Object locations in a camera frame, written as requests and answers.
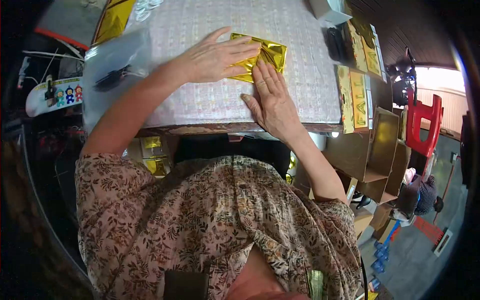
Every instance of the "striped shirt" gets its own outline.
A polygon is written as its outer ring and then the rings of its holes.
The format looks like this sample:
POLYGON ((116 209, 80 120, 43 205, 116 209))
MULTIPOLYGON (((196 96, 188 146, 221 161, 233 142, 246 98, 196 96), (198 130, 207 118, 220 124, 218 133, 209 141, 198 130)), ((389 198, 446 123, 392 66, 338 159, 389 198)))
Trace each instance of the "striped shirt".
POLYGON ((423 216, 429 212, 435 200, 437 199, 437 186, 435 185, 435 177, 430 175, 426 182, 421 182, 419 187, 420 199, 415 207, 414 214, 416 216, 423 216))

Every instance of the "white tablecloth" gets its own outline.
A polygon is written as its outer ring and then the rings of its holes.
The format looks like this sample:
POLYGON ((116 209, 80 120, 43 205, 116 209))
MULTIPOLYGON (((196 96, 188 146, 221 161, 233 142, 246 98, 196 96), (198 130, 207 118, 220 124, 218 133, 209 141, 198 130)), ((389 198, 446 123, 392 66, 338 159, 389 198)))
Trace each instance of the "white tablecloth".
MULTIPOLYGON (((284 75, 300 120, 340 123, 335 62, 328 55, 322 33, 326 24, 314 17, 308 0, 165 0, 144 22, 150 29, 156 64, 229 25, 232 32, 286 45, 284 75)), ((229 34, 219 40, 227 39, 229 34)), ((155 110, 145 125, 251 122, 241 93, 252 94, 253 84, 232 79, 185 84, 155 110)))

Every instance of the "white box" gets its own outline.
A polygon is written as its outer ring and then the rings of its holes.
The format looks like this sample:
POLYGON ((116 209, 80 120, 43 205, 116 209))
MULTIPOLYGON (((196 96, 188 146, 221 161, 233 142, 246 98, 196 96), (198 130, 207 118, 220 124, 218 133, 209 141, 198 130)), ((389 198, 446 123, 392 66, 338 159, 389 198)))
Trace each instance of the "white box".
POLYGON ((343 3, 343 1, 310 0, 310 5, 312 6, 315 17, 318 20, 331 22, 333 25, 342 24, 352 18, 352 16, 349 16, 345 13, 338 12, 337 10, 335 10, 335 9, 338 9, 339 6, 341 6, 340 3, 343 3), (335 2, 335 3, 338 2, 338 5, 336 5, 337 7, 334 6, 334 8, 332 8, 332 5, 331 5, 332 2, 335 2))

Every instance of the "ceiling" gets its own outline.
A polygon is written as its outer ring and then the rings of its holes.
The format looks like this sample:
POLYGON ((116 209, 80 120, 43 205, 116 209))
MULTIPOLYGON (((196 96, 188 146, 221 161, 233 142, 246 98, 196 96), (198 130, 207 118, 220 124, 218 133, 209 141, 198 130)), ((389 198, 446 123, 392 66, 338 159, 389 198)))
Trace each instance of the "ceiling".
POLYGON ((454 68, 442 24, 419 0, 349 0, 375 26, 385 64, 393 64, 410 48, 417 65, 454 68))

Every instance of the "wooden table edge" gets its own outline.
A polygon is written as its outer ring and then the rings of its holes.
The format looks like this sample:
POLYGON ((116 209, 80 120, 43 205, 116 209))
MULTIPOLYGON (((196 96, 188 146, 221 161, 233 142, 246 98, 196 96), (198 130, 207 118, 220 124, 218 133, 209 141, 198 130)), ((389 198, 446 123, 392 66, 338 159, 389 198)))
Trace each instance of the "wooden table edge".
MULTIPOLYGON (((303 126, 310 132, 342 132, 342 124, 304 123, 303 126)), ((224 124, 192 124, 169 125, 162 127, 142 128, 137 137, 158 136, 164 134, 213 134, 232 132, 263 132, 257 123, 224 123, 224 124)))

